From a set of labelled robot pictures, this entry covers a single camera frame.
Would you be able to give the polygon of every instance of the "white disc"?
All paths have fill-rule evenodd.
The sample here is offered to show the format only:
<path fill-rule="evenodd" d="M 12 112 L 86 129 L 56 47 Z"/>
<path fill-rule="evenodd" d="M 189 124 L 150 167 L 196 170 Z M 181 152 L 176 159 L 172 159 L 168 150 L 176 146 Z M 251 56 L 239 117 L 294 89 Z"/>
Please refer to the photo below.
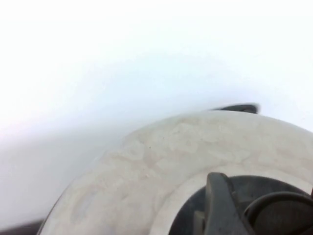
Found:
<path fill-rule="evenodd" d="M 63 193 L 42 235 L 166 235 L 209 172 L 267 176 L 308 193 L 313 134 L 255 114 L 207 111 L 140 129 Z"/>

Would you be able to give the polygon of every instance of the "black plastic piece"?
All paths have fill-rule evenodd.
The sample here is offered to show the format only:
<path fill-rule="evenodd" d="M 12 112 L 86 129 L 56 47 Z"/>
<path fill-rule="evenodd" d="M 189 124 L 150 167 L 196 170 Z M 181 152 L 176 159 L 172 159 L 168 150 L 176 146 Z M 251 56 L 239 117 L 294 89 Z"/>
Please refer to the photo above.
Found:
<path fill-rule="evenodd" d="M 36 235 L 42 223 L 43 221 L 40 220 L 19 227 L 6 229 L 0 231 L 0 235 Z"/>
<path fill-rule="evenodd" d="M 240 209 L 233 185 L 226 175 L 208 174 L 205 197 L 204 231 L 197 228 L 199 223 L 195 223 L 193 235 L 254 234 Z"/>
<path fill-rule="evenodd" d="M 220 108 L 219 110 L 237 111 L 237 112 L 245 112 L 245 113 L 252 113 L 252 114 L 258 113 L 258 107 L 253 104 L 230 105 L 230 106 Z"/>

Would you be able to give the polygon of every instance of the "round white object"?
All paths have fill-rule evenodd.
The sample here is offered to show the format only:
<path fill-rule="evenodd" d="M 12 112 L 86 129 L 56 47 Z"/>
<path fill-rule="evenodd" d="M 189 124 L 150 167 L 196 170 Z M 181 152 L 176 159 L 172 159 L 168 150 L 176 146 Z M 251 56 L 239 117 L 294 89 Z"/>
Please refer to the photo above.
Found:
<path fill-rule="evenodd" d="M 260 175 L 308 193 L 313 134 L 255 114 L 207 111 L 127 136 L 63 193 L 42 235 L 166 235 L 209 172 Z"/>

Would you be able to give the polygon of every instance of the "white background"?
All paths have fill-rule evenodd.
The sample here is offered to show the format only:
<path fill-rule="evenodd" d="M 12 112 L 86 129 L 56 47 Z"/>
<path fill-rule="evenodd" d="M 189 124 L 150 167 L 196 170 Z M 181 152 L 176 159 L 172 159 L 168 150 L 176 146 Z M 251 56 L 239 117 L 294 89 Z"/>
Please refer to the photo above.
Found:
<path fill-rule="evenodd" d="M 225 16 L 243 7 L 268 14 Z M 155 120 L 253 102 L 313 131 L 312 18 L 271 16 L 298 7 L 1 7 L 0 228 L 47 215 L 92 160 Z"/>

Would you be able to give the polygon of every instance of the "white surface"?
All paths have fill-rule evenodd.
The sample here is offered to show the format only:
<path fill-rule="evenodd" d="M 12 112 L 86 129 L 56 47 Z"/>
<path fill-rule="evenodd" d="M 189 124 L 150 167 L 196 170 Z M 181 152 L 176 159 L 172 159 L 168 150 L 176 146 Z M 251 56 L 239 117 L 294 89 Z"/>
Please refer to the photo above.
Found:
<path fill-rule="evenodd" d="M 0 227 L 45 216 L 104 149 L 154 120 L 255 102 L 313 130 L 312 18 L 137 13 L 0 22 Z"/>
<path fill-rule="evenodd" d="M 211 171 L 271 177 L 310 193 L 312 155 L 311 132 L 261 115 L 169 118 L 131 133 L 77 178 L 41 235 L 168 234 Z"/>

